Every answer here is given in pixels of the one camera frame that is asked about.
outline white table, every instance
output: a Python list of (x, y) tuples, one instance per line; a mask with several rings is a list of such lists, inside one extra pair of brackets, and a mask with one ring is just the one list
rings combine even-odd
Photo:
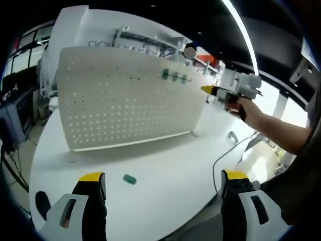
[[(70, 152), (64, 137), (59, 110), (46, 124), (34, 155), (30, 177), (30, 206), (33, 222), (40, 230), (45, 221), (35, 205), (35, 194), (45, 191), (53, 205), (71, 193), (86, 173), (106, 174), (106, 235), (109, 241), (159, 240), (195, 216), (216, 194), (214, 161), (233, 147), (227, 134), (239, 140), (253, 130), (223, 111), (219, 104), (205, 105), (195, 137), (185, 134), (164, 140), (88, 152)], [(248, 142), (224, 157), (215, 169), (217, 186), (221, 170), (233, 169)], [(124, 174), (137, 179), (123, 181)]]

